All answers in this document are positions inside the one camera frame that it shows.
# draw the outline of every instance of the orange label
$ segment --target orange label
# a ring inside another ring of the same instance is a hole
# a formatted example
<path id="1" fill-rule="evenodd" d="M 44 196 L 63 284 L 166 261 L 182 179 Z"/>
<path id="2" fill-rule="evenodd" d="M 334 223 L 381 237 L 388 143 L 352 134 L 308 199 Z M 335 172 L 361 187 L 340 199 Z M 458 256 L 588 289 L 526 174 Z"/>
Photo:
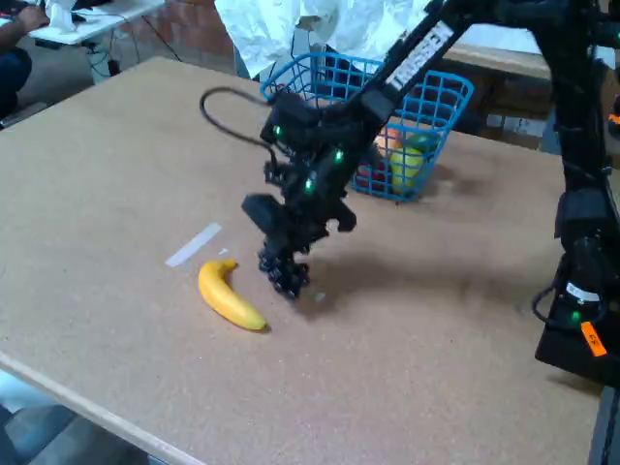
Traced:
<path id="1" fill-rule="evenodd" d="M 604 356 L 607 353 L 605 346 L 599 338 L 599 334 L 597 334 L 597 331 L 590 322 L 583 322 L 581 324 L 581 332 L 585 336 L 585 340 L 588 346 L 590 346 L 590 350 L 594 357 Z"/>

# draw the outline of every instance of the brick wall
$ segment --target brick wall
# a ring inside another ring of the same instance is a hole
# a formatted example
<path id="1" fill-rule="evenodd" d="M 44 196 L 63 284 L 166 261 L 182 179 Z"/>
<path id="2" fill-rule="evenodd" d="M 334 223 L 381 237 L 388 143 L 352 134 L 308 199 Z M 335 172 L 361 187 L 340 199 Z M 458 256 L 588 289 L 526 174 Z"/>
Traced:
<path id="1" fill-rule="evenodd" d="M 164 8 L 146 18 L 172 47 L 233 56 L 233 43 L 215 10 L 214 0 L 167 0 Z M 148 24 L 138 19 L 132 25 L 140 43 L 157 45 L 159 39 Z M 128 26 L 122 29 L 129 32 Z"/>

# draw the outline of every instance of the white sticker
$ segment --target white sticker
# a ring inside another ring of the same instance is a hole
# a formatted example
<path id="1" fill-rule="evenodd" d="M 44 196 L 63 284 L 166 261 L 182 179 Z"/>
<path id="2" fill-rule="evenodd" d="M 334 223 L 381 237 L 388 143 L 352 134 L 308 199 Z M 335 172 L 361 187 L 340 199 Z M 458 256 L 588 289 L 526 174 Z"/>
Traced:
<path id="1" fill-rule="evenodd" d="M 187 259 L 198 252 L 201 247 L 211 240 L 221 229 L 222 227 L 217 223 L 210 223 L 206 228 L 196 234 L 192 240 L 178 249 L 173 256 L 167 259 L 166 264 L 169 267 L 174 268 L 175 266 L 179 266 L 184 263 Z"/>
<path id="2" fill-rule="evenodd" d="M 601 298 L 598 294 L 588 293 L 587 291 L 583 291 L 578 288 L 575 284 L 569 283 L 566 285 L 566 291 L 573 297 L 578 298 L 579 300 L 583 300 L 584 302 L 599 302 Z"/>
<path id="3" fill-rule="evenodd" d="M 398 65 L 386 82 L 396 90 L 401 90 L 414 78 L 418 71 L 430 60 L 437 50 L 444 46 L 454 32 L 443 21 L 439 21 L 428 34 L 411 50 L 409 56 Z"/>

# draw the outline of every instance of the person's hand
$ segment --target person's hand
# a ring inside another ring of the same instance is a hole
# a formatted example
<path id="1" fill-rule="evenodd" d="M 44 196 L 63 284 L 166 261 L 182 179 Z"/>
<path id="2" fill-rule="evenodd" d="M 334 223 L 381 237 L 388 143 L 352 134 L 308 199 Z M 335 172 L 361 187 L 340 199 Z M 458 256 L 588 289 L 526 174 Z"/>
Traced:
<path id="1" fill-rule="evenodd" d="M 17 15 L 17 22 L 23 27 L 25 34 L 49 24 L 49 18 L 39 7 L 29 5 Z"/>

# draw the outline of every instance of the person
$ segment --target person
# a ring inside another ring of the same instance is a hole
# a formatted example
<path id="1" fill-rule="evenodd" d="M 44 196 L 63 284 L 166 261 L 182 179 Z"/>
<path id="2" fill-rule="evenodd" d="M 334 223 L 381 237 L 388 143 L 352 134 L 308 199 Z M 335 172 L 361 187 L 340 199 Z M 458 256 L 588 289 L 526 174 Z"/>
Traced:
<path id="1" fill-rule="evenodd" d="M 0 26 L 0 119 L 17 107 L 17 91 L 26 83 L 32 70 L 28 53 L 16 44 L 29 32 L 49 24 L 39 7 L 27 6 L 14 21 Z"/>

